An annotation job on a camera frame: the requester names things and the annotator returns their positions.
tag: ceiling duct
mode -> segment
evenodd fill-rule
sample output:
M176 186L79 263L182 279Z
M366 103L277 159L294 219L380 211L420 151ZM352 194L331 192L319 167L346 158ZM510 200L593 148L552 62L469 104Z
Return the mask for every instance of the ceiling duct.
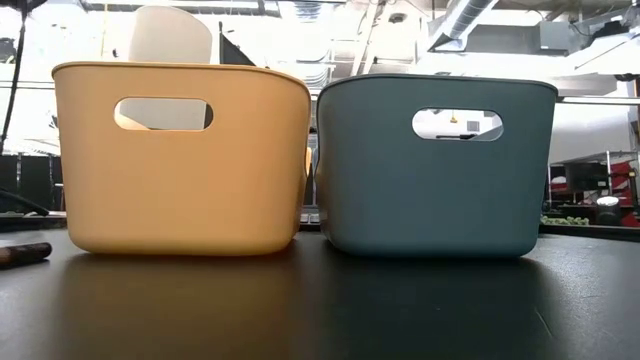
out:
M445 15L429 23L428 51L467 36L478 25L480 15L491 10L497 2L498 0L452 0Z

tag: black table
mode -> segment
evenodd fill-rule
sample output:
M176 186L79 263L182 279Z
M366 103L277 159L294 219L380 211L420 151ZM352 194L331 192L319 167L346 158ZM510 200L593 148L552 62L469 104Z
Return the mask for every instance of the black table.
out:
M62 230L0 271L0 359L638 359L640 244L548 236L515 261L375 260L301 233L260 258L106 257Z

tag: storage bin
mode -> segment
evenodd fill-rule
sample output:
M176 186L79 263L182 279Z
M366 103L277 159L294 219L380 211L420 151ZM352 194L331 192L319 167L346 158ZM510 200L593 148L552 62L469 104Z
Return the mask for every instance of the storage bin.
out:
M310 95L244 66L70 63L53 70L68 227L99 253L256 255L297 231ZM204 130L131 130L127 97L202 99Z
M370 75L318 98L323 232L362 255L520 256L536 243L557 90L532 81ZM429 140L424 108L487 110L494 141Z

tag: white object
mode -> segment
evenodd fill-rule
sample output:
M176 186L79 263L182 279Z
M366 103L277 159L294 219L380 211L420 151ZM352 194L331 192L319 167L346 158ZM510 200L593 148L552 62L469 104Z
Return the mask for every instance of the white object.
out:
M136 11L128 61L209 64L213 41L207 26L188 12L144 6ZM219 46L214 48L217 60ZM206 103L196 99L125 99L119 109L148 128L167 130L201 130L205 111Z

